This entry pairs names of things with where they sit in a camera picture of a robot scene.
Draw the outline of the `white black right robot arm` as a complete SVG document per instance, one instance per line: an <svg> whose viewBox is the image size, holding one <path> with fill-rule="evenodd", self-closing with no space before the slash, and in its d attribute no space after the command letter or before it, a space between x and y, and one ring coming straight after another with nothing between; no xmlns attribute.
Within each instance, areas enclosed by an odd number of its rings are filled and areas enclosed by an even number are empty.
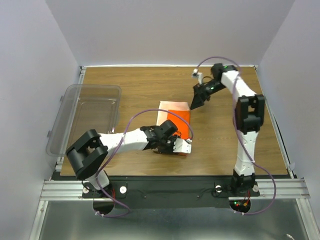
<svg viewBox="0 0 320 240"><path fill-rule="evenodd" d="M212 79L203 81L203 74L195 68L192 77L198 83L193 86L193 99L190 109L194 110L210 100L211 95L228 89L232 94L232 121L238 139L237 158L230 181L230 190L235 195L242 195L252 190L256 184L255 145L259 131L264 123L265 97L254 92L242 79L240 72L233 65L214 64L211 69Z"/></svg>

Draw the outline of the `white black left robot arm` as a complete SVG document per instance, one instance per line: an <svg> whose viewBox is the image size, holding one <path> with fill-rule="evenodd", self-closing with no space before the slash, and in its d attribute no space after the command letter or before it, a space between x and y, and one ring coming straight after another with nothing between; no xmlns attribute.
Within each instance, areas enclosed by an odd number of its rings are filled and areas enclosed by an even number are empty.
<svg viewBox="0 0 320 240"><path fill-rule="evenodd" d="M95 129L86 131L67 150L66 156L76 178L88 181L100 197L111 193L107 173L99 171L105 158L114 153L157 149L163 153L181 153L183 139L176 134L177 126L166 120L161 125L142 126L127 133L99 134Z"/></svg>

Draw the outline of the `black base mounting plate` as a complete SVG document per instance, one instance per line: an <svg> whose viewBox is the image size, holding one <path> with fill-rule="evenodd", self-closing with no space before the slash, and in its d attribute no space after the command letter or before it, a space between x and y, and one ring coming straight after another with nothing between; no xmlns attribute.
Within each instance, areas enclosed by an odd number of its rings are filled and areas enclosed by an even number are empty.
<svg viewBox="0 0 320 240"><path fill-rule="evenodd" d="M82 197L96 210L239 208L258 197L257 183L233 185L227 176L113 176L104 190L84 182Z"/></svg>

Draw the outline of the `clear plastic bin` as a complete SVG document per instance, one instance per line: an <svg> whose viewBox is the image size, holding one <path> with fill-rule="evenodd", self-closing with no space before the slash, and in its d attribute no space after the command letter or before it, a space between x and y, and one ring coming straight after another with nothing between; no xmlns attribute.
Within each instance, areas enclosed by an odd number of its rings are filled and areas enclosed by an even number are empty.
<svg viewBox="0 0 320 240"><path fill-rule="evenodd" d="M68 147L91 129L112 134L119 122L121 94L117 85L70 85L49 134L46 153L63 157Z"/></svg>

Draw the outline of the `aluminium frame rail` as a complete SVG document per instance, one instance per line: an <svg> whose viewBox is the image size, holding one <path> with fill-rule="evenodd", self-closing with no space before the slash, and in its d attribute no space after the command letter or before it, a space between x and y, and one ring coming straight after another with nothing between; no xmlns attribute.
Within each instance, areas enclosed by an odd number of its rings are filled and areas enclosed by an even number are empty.
<svg viewBox="0 0 320 240"><path fill-rule="evenodd" d="M252 200L271 200L274 194L276 199L309 199L311 197L306 181L301 178L276 179L275 184L270 179L259 179L257 183L259 196L251 193ZM84 193L80 181L51 180L43 183L40 199L42 201L103 201L106 198Z"/></svg>

